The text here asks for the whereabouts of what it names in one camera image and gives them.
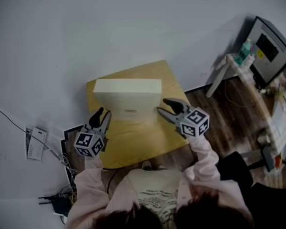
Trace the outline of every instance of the wall socket panel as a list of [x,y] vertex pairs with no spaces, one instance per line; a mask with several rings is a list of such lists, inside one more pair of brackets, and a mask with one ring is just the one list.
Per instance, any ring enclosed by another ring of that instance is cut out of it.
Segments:
[[26,128],[26,159],[33,161],[41,161],[44,145],[38,140],[45,142],[47,133],[34,127],[33,129]]

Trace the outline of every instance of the table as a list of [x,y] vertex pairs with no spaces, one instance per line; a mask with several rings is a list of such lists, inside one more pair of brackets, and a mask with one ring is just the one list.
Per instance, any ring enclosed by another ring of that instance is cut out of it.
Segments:
[[[100,79],[161,79],[162,98],[174,97],[188,102],[165,60],[116,72]],[[101,107],[93,94],[95,83],[96,80],[93,80],[86,85],[90,113]],[[162,101],[160,107],[172,111]],[[107,169],[138,163],[188,144],[175,132],[175,126],[160,116],[155,123],[112,120],[106,137],[109,141],[105,152],[101,152],[100,158],[104,168]]]
[[[263,96],[257,91],[255,87],[255,81],[253,79],[253,73],[251,72],[251,70],[249,68],[244,69],[239,67],[239,65],[234,61],[234,56],[234,54],[227,54],[219,63],[219,65],[215,68],[217,70],[221,69],[221,71],[215,79],[213,85],[207,92],[206,96],[210,97],[216,90],[216,88],[219,86],[220,82],[223,80],[226,72],[229,69],[233,69],[235,73],[239,76],[242,83],[245,85],[251,97],[253,98],[253,105],[258,111],[260,117],[262,118],[266,126],[266,132],[270,139],[272,156],[277,156],[282,152],[286,144],[286,113],[284,113],[282,116],[283,121],[281,131],[279,131],[273,121],[272,112],[274,104],[276,103],[282,104],[284,109],[284,102],[279,100],[274,101],[271,98],[269,99],[269,97],[263,98]],[[272,82],[272,86],[278,87],[278,81]]]

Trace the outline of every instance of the person's arm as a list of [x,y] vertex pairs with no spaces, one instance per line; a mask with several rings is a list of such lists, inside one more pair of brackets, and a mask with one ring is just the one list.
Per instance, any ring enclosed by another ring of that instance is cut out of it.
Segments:
[[210,143],[204,135],[193,137],[187,135],[191,149],[197,153],[198,162],[186,170],[186,176],[196,181],[220,180],[220,174],[216,167],[219,157],[213,151]]
[[75,177],[77,201],[68,214],[66,229],[91,229],[92,219],[108,205],[109,196],[101,179],[102,168],[98,157],[85,157],[85,170]]

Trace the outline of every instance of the dark hair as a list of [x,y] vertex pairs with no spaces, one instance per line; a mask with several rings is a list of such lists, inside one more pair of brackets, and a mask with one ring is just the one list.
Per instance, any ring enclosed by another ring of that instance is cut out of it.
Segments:
[[[181,207],[175,214],[178,229],[224,228],[252,229],[250,217],[241,211],[219,205],[218,195],[204,193],[193,199],[188,205]],[[131,211],[117,211],[109,215],[99,216],[95,229],[161,229],[160,219],[148,208],[138,208],[135,204]]]
[[95,229],[161,229],[162,225],[157,215],[148,208],[135,204],[132,210],[116,211],[109,215],[99,216],[94,224]]
[[218,194],[204,193],[196,197],[188,205],[181,207],[175,214],[178,229],[225,228],[252,229],[253,223],[249,215],[235,208],[218,204]]

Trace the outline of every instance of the yellow tabletop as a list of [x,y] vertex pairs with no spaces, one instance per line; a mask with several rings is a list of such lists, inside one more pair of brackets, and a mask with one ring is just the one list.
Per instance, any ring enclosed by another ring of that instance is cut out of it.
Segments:
[[[174,97],[188,102],[181,86],[165,60],[113,73],[101,79],[162,79],[162,98]],[[101,107],[93,94],[96,80],[87,83],[89,112]],[[161,101],[160,107],[172,109]],[[100,157],[104,168],[114,169],[138,163],[188,144],[175,126],[158,116],[155,123],[111,120],[109,139]]]

